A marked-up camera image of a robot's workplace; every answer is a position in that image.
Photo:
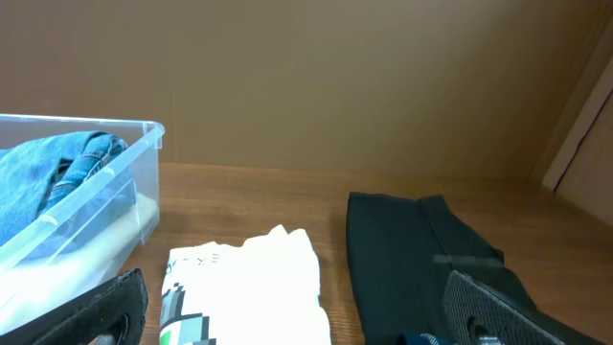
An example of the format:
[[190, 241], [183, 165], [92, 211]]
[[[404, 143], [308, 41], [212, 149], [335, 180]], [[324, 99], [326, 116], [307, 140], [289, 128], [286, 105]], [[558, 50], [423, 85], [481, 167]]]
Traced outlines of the white printed t-shirt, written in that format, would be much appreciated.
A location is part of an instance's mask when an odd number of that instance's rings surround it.
[[320, 265], [307, 232], [282, 225], [241, 246], [173, 248], [161, 290], [159, 342], [330, 345]]

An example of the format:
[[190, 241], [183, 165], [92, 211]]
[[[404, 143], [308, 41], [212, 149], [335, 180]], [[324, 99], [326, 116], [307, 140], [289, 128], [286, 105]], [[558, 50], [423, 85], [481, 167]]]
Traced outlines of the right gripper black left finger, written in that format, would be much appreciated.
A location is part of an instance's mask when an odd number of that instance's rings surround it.
[[139, 345], [148, 291], [139, 268], [83, 293], [1, 336], [1, 345]]

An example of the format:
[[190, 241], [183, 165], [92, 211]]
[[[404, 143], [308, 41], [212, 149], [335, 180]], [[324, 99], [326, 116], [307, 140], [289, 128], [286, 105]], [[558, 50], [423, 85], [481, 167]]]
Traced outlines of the red plaid shirt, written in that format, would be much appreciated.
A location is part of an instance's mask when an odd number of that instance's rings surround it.
[[430, 333], [402, 333], [395, 345], [453, 345], [451, 342]]

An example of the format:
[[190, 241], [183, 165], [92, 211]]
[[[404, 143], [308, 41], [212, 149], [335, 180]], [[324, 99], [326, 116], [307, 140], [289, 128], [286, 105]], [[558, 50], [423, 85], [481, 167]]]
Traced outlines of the blue jeans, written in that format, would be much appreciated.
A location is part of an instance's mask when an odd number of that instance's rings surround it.
[[1, 150], [1, 243], [5, 244], [127, 149], [104, 131], [77, 131]]

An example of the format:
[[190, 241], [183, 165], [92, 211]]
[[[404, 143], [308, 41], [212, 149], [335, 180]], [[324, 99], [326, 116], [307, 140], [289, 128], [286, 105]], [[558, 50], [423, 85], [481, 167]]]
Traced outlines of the cream cloth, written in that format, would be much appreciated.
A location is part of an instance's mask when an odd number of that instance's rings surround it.
[[112, 201], [83, 225], [41, 243], [1, 271], [1, 332], [12, 331], [114, 277], [159, 220], [158, 202]]

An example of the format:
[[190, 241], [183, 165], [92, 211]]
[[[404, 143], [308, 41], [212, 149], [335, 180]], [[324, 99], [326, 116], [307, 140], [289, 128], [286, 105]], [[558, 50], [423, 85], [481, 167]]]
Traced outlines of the black garment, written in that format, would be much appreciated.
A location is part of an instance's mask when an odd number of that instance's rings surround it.
[[411, 335], [452, 342], [443, 308], [451, 271], [536, 305], [502, 250], [452, 213], [439, 195], [407, 199], [352, 192], [346, 218], [352, 290], [368, 344], [403, 344]]

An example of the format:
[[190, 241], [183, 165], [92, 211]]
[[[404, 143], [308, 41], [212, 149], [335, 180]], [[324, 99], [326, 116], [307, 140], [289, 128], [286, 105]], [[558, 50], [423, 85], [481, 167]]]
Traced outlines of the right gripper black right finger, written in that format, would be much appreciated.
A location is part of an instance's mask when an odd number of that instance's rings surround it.
[[589, 345], [599, 341], [540, 310], [453, 271], [443, 294], [448, 327], [458, 344]]

